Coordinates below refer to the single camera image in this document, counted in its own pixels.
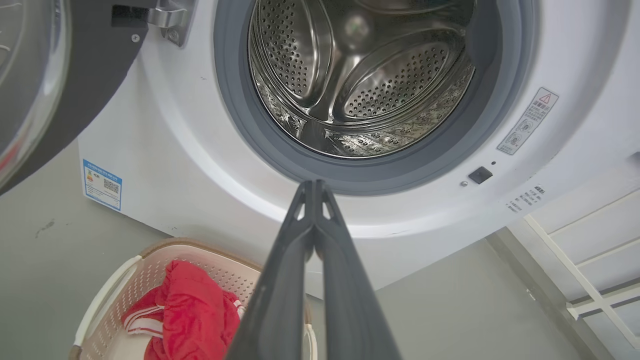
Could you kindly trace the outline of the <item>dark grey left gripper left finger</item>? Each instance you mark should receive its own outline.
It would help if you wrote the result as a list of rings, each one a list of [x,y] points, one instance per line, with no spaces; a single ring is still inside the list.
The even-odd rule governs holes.
[[[306,262],[311,240],[313,182],[302,182],[270,249],[227,351],[228,360],[301,360]]]

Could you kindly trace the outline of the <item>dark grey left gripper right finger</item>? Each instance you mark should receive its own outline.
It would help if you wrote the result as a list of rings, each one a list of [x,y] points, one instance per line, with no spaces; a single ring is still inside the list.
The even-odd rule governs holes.
[[[314,181],[315,250],[322,260],[329,360],[402,358],[336,198]]]

